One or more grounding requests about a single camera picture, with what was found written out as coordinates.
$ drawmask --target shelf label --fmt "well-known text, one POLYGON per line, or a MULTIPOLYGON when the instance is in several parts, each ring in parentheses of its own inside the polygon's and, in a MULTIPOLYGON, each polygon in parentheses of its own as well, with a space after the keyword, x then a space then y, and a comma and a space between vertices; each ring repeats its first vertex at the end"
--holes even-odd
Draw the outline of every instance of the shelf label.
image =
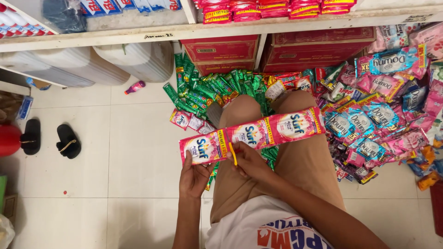
POLYGON ((160 34, 152 34, 152 35, 145 35, 145 39, 149 38, 158 38, 158 37, 172 37, 174 36, 172 33, 160 33, 160 34))
POLYGON ((431 18, 434 14, 426 14, 426 15, 415 15, 406 18, 402 23, 424 23, 427 22, 429 18, 431 18))

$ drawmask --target person's left hand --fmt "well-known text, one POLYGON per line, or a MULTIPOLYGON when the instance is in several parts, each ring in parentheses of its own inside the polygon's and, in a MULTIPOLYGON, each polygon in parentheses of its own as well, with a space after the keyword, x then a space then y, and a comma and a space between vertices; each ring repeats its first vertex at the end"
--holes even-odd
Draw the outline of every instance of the person's left hand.
POLYGON ((180 175, 180 197, 192 197, 200 199, 203 191, 206 188, 206 184, 209 181, 212 170, 215 167, 215 163, 211 163, 209 166, 203 166, 202 164, 191 164, 191 152, 186 151, 186 159, 180 175))

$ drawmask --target khaki shorts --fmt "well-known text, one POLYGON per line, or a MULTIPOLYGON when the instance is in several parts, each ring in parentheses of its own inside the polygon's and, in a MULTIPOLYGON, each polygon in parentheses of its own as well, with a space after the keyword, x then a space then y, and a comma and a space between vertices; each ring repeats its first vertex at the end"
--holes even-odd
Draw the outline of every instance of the khaki shorts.
MULTIPOLYGON (((312 106, 317 105, 313 97, 305 91, 288 93, 271 105, 276 113, 292 113, 312 106)), ((219 126, 229 127, 260 118, 260 105, 252 97, 241 95, 223 111, 219 126)), ((325 135, 315 135, 280 145, 275 173, 294 186, 345 210, 325 135)), ((253 179, 244 178, 233 171, 227 160, 220 163, 216 182, 211 224, 220 222, 221 218, 234 212, 251 198, 260 195, 273 196, 253 179)))

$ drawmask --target person's right hand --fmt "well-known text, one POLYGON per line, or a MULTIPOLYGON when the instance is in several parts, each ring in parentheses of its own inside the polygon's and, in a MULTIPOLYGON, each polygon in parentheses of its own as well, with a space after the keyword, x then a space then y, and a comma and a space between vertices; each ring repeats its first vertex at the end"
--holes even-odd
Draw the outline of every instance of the person's right hand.
POLYGON ((265 163, 264 159, 256 150, 249 147, 244 142, 233 144, 238 167, 234 165, 234 157, 231 152, 227 153, 228 159, 232 162, 231 167, 242 176, 250 176, 257 181, 265 181, 270 174, 274 174, 272 169, 265 163))

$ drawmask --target black slide sandal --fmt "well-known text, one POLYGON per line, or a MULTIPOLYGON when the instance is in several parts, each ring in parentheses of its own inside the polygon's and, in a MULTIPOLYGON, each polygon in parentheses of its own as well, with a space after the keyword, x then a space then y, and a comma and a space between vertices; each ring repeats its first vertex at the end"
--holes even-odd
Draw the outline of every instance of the black slide sandal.
POLYGON ((20 136, 21 148, 26 155, 32 156, 40 150, 40 121, 30 119, 26 122, 25 133, 20 136))
POLYGON ((78 156, 82 146, 71 127, 67 124, 61 124, 57 127, 57 133, 60 138, 60 142, 57 143, 57 149, 60 154, 69 159, 74 159, 78 156))

